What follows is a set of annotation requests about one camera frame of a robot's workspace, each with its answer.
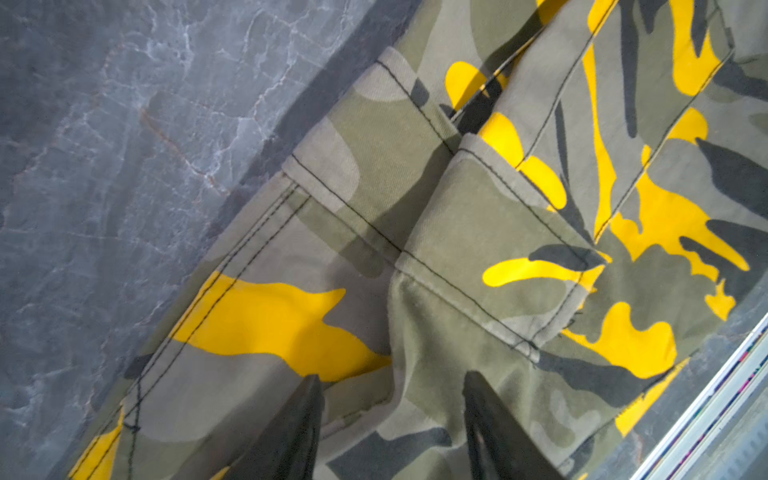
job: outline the wrinkled fabric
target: wrinkled fabric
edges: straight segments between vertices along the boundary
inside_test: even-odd
[[[768,266],[768,51],[729,28],[766,16],[724,5],[425,0],[215,243],[70,477],[217,478],[316,373],[315,478],[469,478],[478,370],[582,480]]]

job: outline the camouflage garment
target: camouflage garment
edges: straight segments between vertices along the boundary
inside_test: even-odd
[[[768,267],[745,9],[425,0],[215,243],[70,477],[220,478],[317,373],[317,480],[469,478],[478,370],[585,478]]]

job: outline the camouflage fabric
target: camouflage fabric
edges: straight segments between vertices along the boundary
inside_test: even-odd
[[[425,0],[207,254],[70,477],[220,478],[317,373],[315,478],[469,478],[478,370],[583,480],[768,267],[768,44],[731,33],[739,5]]]

